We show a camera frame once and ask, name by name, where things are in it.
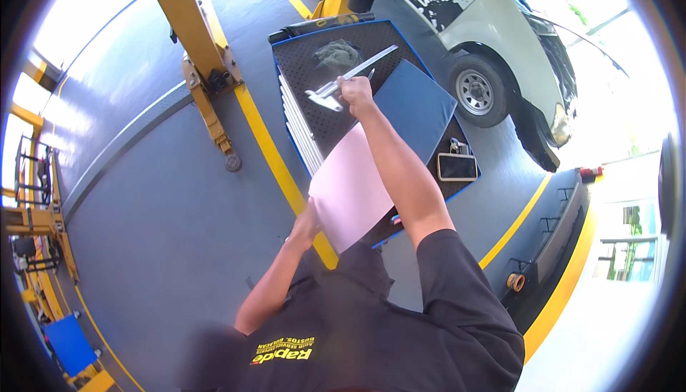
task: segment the blue folder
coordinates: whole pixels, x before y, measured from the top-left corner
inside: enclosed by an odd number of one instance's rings
[[[47,324],[44,330],[62,367],[71,377],[98,359],[73,314]]]
[[[429,163],[458,104],[405,59],[374,95],[374,102],[424,164]]]

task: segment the smartphone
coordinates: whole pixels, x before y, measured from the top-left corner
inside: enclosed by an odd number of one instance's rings
[[[473,155],[438,153],[436,167],[443,182],[472,182],[479,176]]]

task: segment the black t-shirt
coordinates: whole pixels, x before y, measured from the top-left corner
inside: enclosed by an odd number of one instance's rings
[[[202,357],[193,357],[193,380],[184,384],[232,392],[514,389],[522,336],[458,234],[428,235],[417,263],[423,313],[332,272],[247,338],[206,337],[215,351],[194,353]]]

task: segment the person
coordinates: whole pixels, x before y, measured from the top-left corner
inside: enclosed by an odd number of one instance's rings
[[[335,269],[317,269],[307,255],[320,231],[310,200],[238,310],[240,334],[220,328],[199,338],[214,350],[194,353],[200,368],[191,377],[221,391],[513,390],[523,338],[456,233],[433,176],[374,104],[369,79],[338,83],[416,250],[424,310],[388,301],[381,253],[362,243]]]

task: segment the rapide logo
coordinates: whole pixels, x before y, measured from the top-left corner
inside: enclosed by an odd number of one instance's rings
[[[274,358],[309,359],[309,354],[312,353],[313,344],[314,337],[282,337],[279,338],[279,340],[272,341],[271,343],[258,345],[257,349],[255,349],[255,357],[250,365],[262,364]]]

